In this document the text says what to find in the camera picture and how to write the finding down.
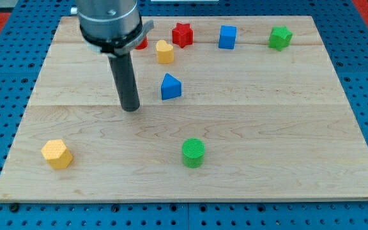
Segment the red block behind arm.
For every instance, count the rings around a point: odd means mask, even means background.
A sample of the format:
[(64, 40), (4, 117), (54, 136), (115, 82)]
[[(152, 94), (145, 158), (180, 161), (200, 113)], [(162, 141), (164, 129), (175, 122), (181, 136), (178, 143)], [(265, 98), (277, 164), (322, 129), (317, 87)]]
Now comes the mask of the red block behind arm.
[(143, 39), (143, 41), (138, 46), (136, 46), (135, 49), (136, 50), (142, 50), (142, 49), (145, 49), (147, 46), (148, 46), (148, 39), (147, 39), (147, 37), (145, 37)]

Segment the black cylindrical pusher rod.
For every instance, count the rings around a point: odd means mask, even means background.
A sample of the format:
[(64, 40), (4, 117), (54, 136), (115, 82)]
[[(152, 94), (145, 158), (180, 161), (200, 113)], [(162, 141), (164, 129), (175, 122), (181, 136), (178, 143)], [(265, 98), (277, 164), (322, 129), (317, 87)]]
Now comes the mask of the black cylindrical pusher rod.
[(136, 111), (140, 101), (130, 53), (109, 57), (108, 60), (122, 109), (127, 112)]

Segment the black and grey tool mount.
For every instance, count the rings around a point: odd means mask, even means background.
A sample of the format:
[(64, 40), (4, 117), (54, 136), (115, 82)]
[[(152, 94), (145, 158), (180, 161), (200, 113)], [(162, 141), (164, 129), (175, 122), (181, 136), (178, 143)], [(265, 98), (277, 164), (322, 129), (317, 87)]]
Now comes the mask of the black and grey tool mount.
[(144, 24), (140, 21), (139, 25), (129, 34), (110, 40), (95, 38), (89, 35), (82, 26), (79, 27), (85, 43), (93, 52), (115, 58), (128, 54), (140, 46), (147, 34), (154, 28), (154, 21), (149, 20)]

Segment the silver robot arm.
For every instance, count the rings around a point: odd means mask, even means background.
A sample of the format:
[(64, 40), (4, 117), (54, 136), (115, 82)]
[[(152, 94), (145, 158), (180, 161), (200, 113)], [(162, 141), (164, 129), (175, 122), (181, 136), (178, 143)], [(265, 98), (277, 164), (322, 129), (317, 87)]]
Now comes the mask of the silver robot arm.
[(108, 57), (124, 111), (140, 107), (131, 52), (154, 28), (142, 21), (137, 0), (76, 0), (76, 15), (88, 47)]

